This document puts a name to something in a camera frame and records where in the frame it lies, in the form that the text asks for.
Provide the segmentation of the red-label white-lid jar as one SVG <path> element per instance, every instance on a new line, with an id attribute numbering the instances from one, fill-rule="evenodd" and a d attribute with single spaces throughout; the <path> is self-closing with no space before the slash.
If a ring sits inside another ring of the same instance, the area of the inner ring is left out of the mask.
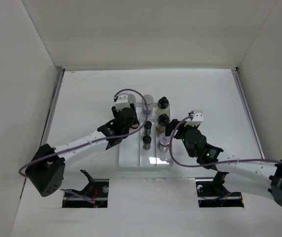
<path id="1" fill-rule="evenodd" d="M 165 133 L 162 133 L 158 137 L 158 149 L 161 152 L 166 152 L 169 149 L 169 145 L 170 145 L 170 136 L 166 136 Z"/>

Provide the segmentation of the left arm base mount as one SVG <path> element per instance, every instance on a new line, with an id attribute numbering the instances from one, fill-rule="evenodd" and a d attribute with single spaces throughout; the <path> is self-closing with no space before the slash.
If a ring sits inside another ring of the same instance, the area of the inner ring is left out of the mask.
<path id="1" fill-rule="evenodd" d="M 66 189 L 62 208 L 107 208 L 109 179 L 94 179 L 86 170 L 81 170 L 87 184 L 81 190 Z"/>

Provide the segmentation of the black-lid tan spice jar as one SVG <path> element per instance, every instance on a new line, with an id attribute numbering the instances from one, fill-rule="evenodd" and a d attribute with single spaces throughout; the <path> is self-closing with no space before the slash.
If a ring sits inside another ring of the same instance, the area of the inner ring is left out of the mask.
<path id="1" fill-rule="evenodd" d="M 167 114 L 161 114 L 157 120 L 156 130 L 158 133 L 165 133 L 166 125 L 169 123 L 169 116 Z"/>

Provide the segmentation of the black-lid white spice jar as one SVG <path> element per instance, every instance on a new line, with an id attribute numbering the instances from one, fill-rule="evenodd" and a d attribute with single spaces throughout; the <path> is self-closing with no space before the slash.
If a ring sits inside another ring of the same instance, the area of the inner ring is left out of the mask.
<path id="1" fill-rule="evenodd" d="M 170 107 L 169 100 L 165 96 L 160 98 L 157 104 L 157 116 L 159 117 L 162 114 L 168 115 L 169 107 Z"/>

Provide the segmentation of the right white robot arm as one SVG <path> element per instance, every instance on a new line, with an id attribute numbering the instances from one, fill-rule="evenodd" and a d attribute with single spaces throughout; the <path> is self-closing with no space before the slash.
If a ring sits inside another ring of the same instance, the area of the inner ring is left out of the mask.
<path id="1" fill-rule="evenodd" d="M 217 195 L 242 192 L 274 200 L 282 207 L 282 160 L 242 159 L 213 146 L 191 117 L 167 123 L 165 134 L 182 141 L 189 157 L 196 159 L 195 168 L 216 171 L 212 190 Z"/>

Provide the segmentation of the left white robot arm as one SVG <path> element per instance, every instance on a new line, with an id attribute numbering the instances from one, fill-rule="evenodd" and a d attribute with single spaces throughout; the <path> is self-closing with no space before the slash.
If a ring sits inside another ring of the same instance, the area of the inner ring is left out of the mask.
<path id="1" fill-rule="evenodd" d="M 40 146 L 26 167 L 25 174 L 42 197 L 53 194 L 61 187 L 65 168 L 91 154 L 117 146 L 128 137 L 130 129 L 138 128 L 135 106 L 116 111 L 114 118 L 93 133 L 71 143 L 57 146 Z"/>

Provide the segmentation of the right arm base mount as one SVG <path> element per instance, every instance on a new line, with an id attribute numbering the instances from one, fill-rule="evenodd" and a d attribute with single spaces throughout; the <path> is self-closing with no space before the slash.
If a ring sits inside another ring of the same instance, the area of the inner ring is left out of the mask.
<path id="1" fill-rule="evenodd" d="M 196 179 L 198 205 L 200 208 L 241 207 L 244 208 L 242 194 L 229 192 L 224 187 L 227 173 L 217 172 L 213 178 Z"/>

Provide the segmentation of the small black-lid spice bottle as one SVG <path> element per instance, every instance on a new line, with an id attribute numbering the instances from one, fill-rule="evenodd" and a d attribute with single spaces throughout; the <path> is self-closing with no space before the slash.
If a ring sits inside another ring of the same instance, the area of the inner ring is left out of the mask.
<path id="1" fill-rule="evenodd" d="M 143 134 L 150 136 L 151 135 L 151 129 L 152 129 L 152 123 L 148 120 L 148 121 L 145 122 Z"/>

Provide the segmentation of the silver-lid blue-label shaker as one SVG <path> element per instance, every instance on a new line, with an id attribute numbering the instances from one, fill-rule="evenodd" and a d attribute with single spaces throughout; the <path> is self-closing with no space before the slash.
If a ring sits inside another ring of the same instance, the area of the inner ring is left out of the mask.
<path id="1" fill-rule="evenodd" d="M 144 99 L 142 99 L 142 115 L 150 118 L 153 114 L 154 99 L 150 94 L 145 94 Z"/>
<path id="2" fill-rule="evenodd" d="M 136 103 L 136 97 L 135 97 L 135 95 L 134 94 L 128 94 L 128 102 L 129 102 L 129 104 L 133 104 L 133 105 L 135 105 L 135 103 Z"/>

